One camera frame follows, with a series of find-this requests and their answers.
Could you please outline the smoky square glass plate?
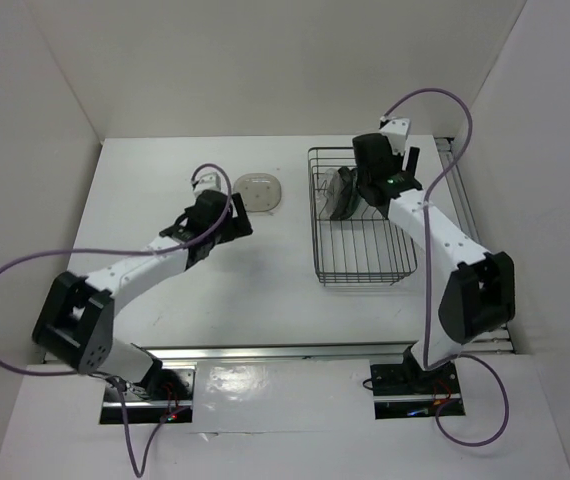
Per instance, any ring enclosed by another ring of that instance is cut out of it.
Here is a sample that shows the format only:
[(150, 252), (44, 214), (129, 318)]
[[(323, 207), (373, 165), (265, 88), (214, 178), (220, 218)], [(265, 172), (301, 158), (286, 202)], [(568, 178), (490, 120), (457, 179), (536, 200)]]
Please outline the smoky square glass plate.
[(241, 175), (233, 185), (235, 193), (241, 195), (248, 213), (266, 213), (276, 209), (282, 200), (280, 181), (267, 173)]

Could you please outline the blue floral patterned plate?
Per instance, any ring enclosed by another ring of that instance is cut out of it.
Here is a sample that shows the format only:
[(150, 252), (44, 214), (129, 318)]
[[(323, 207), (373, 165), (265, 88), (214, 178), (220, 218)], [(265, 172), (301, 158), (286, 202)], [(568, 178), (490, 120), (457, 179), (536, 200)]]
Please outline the blue floral patterned plate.
[(352, 190), (350, 194), (350, 200), (348, 202), (348, 206), (345, 213), (346, 219), (351, 219), (357, 213), (361, 201), (362, 201), (362, 196), (358, 188), (358, 177), (357, 174), (354, 173), (352, 175)]

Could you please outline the black round plate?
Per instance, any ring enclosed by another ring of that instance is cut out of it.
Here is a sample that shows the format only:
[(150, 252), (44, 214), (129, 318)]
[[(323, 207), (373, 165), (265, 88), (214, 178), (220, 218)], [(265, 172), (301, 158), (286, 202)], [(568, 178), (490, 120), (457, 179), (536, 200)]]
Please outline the black round plate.
[(330, 220), (343, 221), (349, 219), (359, 204), (355, 170), (346, 166), (340, 167), (329, 182), (326, 197), (326, 211)]

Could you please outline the clear textured glass plate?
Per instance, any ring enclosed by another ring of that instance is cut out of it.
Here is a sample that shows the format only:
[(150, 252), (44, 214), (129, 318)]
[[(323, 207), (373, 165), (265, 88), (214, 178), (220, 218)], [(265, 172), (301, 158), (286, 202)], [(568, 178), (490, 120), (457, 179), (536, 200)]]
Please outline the clear textured glass plate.
[(349, 195), (347, 184), (338, 169), (330, 168), (317, 177), (315, 191), (316, 216), (319, 220), (336, 220), (344, 212)]

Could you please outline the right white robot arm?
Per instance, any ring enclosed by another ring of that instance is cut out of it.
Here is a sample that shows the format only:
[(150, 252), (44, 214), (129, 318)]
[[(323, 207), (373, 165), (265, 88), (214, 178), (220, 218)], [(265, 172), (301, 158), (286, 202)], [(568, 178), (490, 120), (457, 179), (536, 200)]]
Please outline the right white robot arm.
[(463, 347), (515, 316), (512, 258), (470, 239), (427, 198), (415, 177), (420, 150), (393, 152), (381, 133), (352, 141), (361, 197), (425, 253), (423, 334), (403, 353), (399, 381), (425, 391)]

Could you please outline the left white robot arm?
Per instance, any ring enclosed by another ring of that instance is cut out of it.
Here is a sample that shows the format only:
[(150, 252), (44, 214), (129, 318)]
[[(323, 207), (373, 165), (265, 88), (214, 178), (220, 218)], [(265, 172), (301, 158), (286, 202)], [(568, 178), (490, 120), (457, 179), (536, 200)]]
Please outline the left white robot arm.
[(141, 399), (158, 396), (165, 384), (180, 389), (178, 377), (160, 359), (115, 338), (116, 317), (139, 296), (206, 259), (215, 246), (252, 232), (240, 194), (205, 190), (143, 255), (85, 276), (71, 271), (58, 275), (32, 339), (77, 373), (116, 377)]

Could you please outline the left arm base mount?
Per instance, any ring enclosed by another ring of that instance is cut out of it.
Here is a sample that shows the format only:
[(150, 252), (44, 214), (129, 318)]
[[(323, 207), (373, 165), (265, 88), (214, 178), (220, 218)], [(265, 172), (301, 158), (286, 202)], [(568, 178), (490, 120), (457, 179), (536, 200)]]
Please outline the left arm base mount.
[(151, 425), (168, 414), (168, 424), (191, 423), (195, 380), (196, 366), (181, 364), (164, 372), (151, 393), (128, 383), (122, 395), (129, 423)]

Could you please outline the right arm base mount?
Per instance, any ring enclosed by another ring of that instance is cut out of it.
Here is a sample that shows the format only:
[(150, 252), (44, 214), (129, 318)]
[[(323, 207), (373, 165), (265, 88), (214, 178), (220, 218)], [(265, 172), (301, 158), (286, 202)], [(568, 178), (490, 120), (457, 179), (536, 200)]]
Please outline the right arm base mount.
[(373, 394), (377, 420), (464, 416), (465, 407), (456, 368), (452, 364), (414, 382), (406, 380), (400, 364), (374, 364), (362, 386)]

